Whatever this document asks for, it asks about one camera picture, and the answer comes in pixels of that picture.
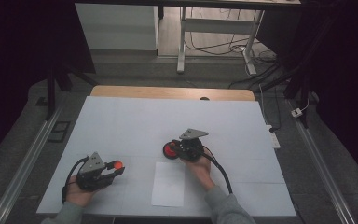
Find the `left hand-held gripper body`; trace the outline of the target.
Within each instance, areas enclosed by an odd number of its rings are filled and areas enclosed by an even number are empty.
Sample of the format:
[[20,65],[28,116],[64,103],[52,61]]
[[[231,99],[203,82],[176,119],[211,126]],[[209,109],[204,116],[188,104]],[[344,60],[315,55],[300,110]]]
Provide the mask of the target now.
[[97,152],[87,157],[76,175],[78,186],[86,191],[95,191],[111,185],[113,181],[108,180],[107,177],[116,169],[107,170],[104,164],[105,162]]

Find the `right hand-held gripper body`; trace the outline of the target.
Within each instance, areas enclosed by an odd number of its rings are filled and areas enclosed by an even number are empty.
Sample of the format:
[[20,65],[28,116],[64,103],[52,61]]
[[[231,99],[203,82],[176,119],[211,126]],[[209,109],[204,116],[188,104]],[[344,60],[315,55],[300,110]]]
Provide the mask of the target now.
[[197,161],[203,152],[203,144],[200,138],[206,135],[208,133],[205,131],[188,128],[179,136],[178,140],[181,145],[172,149],[180,154],[180,159],[192,162]]

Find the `round red ink pad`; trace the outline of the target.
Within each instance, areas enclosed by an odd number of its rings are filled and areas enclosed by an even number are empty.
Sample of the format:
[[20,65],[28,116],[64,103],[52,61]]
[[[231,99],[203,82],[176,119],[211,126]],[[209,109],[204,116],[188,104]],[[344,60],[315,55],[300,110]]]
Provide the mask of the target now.
[[166,143],[162,149],[163,151],[163,155],[170,160],[175,160],[178,158],[178,155],[176,154],[176,152],[172,149],[173,147],[175,147],[175,143],[174,142],[169,142]]

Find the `person's left hand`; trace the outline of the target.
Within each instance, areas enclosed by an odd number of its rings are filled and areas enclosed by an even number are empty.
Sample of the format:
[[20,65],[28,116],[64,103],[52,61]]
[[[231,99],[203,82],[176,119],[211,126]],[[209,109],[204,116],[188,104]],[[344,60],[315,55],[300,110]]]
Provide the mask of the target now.
[[66,185],[66,187],[66,201],[81,207],[87,207],[94,195],[97,193],[97,190],[86,191],[81,189],[76,183],[75,175],[70,177],[69,183]]

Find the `person's right hand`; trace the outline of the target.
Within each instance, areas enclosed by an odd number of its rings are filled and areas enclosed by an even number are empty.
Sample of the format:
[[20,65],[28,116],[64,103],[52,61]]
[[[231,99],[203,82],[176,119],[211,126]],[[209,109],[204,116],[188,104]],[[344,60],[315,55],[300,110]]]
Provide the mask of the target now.
[[215,186],[211,178],[211,162],[201,156],[197,161],[182,160],[190,172],[199,180],[200,184],[206,191],[209,191]]

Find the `small white paper sheet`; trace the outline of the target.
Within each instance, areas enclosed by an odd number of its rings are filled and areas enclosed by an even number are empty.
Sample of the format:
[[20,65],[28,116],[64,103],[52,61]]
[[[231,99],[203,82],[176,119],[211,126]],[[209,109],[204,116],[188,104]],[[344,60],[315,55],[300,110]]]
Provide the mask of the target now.
[[176,162],[157,162],[151,204],[181,207],[184,205],[185,166]]

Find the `wooden table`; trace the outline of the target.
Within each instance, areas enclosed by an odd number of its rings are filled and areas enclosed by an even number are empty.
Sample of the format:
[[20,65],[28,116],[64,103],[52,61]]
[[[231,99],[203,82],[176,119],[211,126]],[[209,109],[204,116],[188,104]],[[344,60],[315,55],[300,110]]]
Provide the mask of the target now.
[[95,86],[91,96],[130,97],[150,99],[184,99],[211,101],[254,101],[255,96],[249,90],[223,90],[200,88],[135,87],[135,86]]

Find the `black floor plate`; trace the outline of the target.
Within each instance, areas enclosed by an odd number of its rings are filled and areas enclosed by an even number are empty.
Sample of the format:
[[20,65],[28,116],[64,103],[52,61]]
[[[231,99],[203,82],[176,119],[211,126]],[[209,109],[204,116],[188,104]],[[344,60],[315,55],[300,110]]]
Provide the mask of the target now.
[[62,143],[68,134],[70,124],[70,121],[56,121],[48,136],[48,141],[51,143]]

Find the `white power strip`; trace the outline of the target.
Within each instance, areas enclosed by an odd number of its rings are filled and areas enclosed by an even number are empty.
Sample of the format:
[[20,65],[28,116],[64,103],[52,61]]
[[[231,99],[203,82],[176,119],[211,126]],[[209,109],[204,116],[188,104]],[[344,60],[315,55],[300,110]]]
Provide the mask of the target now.
[[281,147],[280,143],[279,143],[279,140],[277,138],[277,135],[275,134],[275,131],[274,129],[272,128],[271,125],[267,125],[267,129],[268,129],[268,132],[270,134],[270,138],[271,138],[271,144],[272,144],[272,147],[275,148],[275,149],[278,149]]

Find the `black stand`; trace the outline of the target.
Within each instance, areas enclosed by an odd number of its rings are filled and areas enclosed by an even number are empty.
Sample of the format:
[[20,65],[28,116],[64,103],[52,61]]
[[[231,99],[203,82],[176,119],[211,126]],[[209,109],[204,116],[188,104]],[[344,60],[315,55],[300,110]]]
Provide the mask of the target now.
[[79,69],[73,67],[68,63],[55,63],[47,71],[47,86],[48,86],[48,113],[46,120],[50,120],[56,111],[55,103],[55,86],[58,85],[62,91],[69,91],[72,89],[73,84],[69,78],[69,75],[73,74],[76,77],[79,77],[86,83],[90,84],[92,87],[98,85],[98,82],[91,77],[87,76],[84,72],[81,72]]
[[300,107],[302,114],[298,117],[305,129],[309,128],[307,123],[307,108],[309,106],[309,92],[310,92],[310,75],[311,75],[311,60],[315,58],[316,51],[321,47],[321,44],[333,25],[337,15],[333,9],[321,10],[319,14],[313,11],[315,16],[314,27],[309,30],[309,36],[292,51],[289,56],[291,62],[296,61],[296,67],[287,70],[283,75],[277,79],[261,86],[259,92],[267,91],[285,80],[290,80],[288,86],[283,91],[283,96],[286,99],[293,99],[300,91]]

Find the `white cabinet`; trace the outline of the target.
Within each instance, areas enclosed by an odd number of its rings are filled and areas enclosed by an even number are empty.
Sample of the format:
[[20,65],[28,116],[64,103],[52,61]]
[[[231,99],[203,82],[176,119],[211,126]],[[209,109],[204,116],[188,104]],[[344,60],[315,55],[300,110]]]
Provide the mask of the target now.
[[90,49],[157,50],[158,8],[76,3]]

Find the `dark curtain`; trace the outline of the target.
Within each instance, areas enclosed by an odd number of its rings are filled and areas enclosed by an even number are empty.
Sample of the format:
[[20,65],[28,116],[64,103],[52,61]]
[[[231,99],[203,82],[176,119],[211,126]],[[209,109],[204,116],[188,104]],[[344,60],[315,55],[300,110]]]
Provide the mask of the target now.
[[313,27],[334,16],[311,59],[310,88],[319,96],[317,112],[358,164],[358,0],[319,0],[341,5],[306,12]]
[[0,0],[0,143],[52,69],[95,71],[76,0]]

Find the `aluminium rail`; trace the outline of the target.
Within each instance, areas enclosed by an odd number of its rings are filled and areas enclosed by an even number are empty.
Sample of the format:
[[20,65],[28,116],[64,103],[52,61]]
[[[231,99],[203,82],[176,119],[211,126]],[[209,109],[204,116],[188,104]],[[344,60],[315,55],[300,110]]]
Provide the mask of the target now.
[[324,183],[324,188],[331,198],[332,205],[334,205],[337,215],[342,224],[356,224],[355,218],[349,208],[341,190],[339,189],[334,177],[330,173],[322,153],[317,147],[313,136],[308,128],[304,126],[300,118],[292,117],[296,123],[296,127],[302,137],[305,146],[310,154],[312,162],[317,170],[319,177]]
[[9,182],[1,200],[0,200],[0,224],[5,224],[6,220],[19,195],[32,172],[34,165],[48,140],[48,136],[62,112],[62,106],[59,105],[51,114],[48,120],[42,123],[34,141],[30,145],[20,167],[17,169],[13,178]]

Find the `white desk frame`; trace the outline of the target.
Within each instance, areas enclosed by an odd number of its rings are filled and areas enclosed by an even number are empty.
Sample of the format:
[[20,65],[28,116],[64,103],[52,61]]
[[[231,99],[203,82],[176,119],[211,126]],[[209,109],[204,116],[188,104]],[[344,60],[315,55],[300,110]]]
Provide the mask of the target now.
[[178,49],[177,73],[183,74],[185,70],[185,34],[186,32],[248,35],[249,39],[245,47],[241,48],[241,54],[245,60],[246,70],[250,75],[255,75],[256,70],[251,58],[252,46],[261,23],[264,11],[256,10],[252,21],[230,21],[213,19],[193,19],[186,17],[186,8],[180,12],[180,42]]

